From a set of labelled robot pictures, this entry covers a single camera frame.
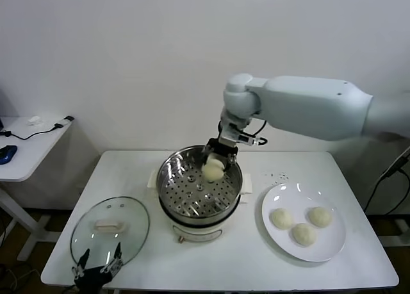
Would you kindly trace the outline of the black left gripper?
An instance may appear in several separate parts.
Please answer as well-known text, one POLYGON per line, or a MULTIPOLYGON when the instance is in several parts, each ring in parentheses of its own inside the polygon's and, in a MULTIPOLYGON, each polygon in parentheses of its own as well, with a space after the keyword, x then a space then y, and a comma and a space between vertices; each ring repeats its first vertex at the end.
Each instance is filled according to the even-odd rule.
POLYGON ((79 294, 99 294, 105 284, 112 281, 112 273, 118 273, 124 262, 122 260, 121 242, 118 242, 113 254, 105 266, 85 269, 90 255, 90 249, 86 249, 76 266, 72 267, 74 284, 79 294))

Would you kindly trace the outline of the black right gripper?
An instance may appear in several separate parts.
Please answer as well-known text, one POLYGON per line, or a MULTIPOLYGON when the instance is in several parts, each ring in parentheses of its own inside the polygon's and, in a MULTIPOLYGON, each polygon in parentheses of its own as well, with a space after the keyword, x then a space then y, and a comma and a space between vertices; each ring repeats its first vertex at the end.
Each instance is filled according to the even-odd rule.
POLYGON ((229 173, 236 165, 236 156, 238 153, 237 146, 228 146, 220 143, 218 138, 210 138, 203 147, 202 164, 206 164, 210 154, 216 154, 224 158, 224 173, 229 173))

